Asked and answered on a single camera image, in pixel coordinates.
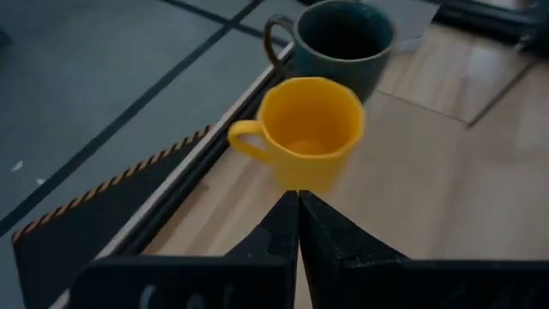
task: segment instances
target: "wooden table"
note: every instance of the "wooden table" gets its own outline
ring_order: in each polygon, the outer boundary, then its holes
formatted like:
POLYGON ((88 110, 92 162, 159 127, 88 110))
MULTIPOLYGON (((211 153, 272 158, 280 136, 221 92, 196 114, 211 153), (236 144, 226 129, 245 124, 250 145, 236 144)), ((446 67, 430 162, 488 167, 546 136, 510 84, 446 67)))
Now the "wooden table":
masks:
MULTIPOLYGON (((196 158, 271 69, 174 174, 196 158)), ((321 197, 411 258, 549 258, 546 81, 547 64, 432 26, 415 54, 394 57, 366 102, 365 139, 337 187, 321 197), (469 129, 468 121, 493 100, 497 106, 469 129)), ((223 255, 281 194, 268 167, 228 149, 144 254, 223 255)), ((129 224, 138 220, 139 214, 129 224)), ((297 308, 311 307, 302 269, 297 308)))

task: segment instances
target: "gray floor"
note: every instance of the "gray floor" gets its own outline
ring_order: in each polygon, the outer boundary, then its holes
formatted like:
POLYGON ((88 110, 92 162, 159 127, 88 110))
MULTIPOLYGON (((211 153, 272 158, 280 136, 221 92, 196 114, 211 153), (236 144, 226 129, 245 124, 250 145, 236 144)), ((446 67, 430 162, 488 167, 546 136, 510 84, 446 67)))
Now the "gray floor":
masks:
MULTIPOLYGON (((187 3, 230 19, 249 2, 187 3)), ((301 9, 266 0, 243 24, 261 29, 272 14, 301 9)), ((159 0, 0 0, 0 28, 14 41, 0 47, 0 217, 221 27, 159 0)), ((14 229, 214 123, 267 64, 260 39, 230 31, 14 229)), ((0 239, 0 299, 18 308, 12 231, 0 239)))

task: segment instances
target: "mug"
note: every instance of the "mug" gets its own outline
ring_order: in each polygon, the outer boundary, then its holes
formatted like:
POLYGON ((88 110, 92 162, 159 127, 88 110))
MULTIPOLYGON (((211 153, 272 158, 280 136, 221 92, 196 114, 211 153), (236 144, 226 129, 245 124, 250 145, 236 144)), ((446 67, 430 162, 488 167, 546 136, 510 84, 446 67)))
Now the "mug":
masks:
POLYGON ((329 0, 307 8, 296 22, 274 15, 265 24, 263 45, 276 68, 283 66, 271 44, 274 25, 294 40, 293 70, 297 76, 322 76, 368 99, 389 60, 395 30, 379 9, 358 1, 329 0))
POLYGON ((365 111, 348 88, 322 77, 298 77, 271 88, 257 120, 231 125, 237 151, 270 165, 285 190, 329 191, 362 137, 365 111), (241 139, 259 135, 263 148, 241 139))

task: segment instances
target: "mug handle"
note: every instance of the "mug handle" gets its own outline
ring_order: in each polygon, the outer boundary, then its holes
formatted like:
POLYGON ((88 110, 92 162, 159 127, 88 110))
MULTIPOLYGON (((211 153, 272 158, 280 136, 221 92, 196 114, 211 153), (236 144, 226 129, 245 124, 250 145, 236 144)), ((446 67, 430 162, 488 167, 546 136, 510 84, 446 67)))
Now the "mug handle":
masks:
POLYGON ((247 142, 240 140, 238 137, 243 134, 263 134, 261 123, 257 120, 241 120, 231 125, 229 128, 228 139, 229 143, 237 151, 245 153, 254 159, 258 159, 264 163, 268 163, 268 155, 264 150, 250 145, 247 142))
POLYGON ((272 15, 267 20, 267 23, 265 23, 265 27, 263 27, 263 48, 265 48, 265 52, 267 52, 267 58, 276 69, 281 69, 284 67, 284 64, 276 57, 276 53, 273 50, 273 43, 271 42, 271 30, 274 25, 281 26, 293 36, 293 20, 281 14, 272 15))

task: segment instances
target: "dark green mug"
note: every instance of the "dark green mug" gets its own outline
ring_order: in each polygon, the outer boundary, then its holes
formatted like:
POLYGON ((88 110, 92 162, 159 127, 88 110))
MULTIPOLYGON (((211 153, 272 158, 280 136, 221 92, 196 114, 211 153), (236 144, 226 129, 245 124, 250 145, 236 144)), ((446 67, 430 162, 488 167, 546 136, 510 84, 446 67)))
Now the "dark green mug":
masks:
POLYGON ((268 59, 282 67, 271 44, 274 25, 294 40, 292 67, 298 76, 322 76, 368 99, 389 60, 395 30, 379 9, 358 1, 328 0, 307 8, 296 22, 274 15, 264 28, 268 59))

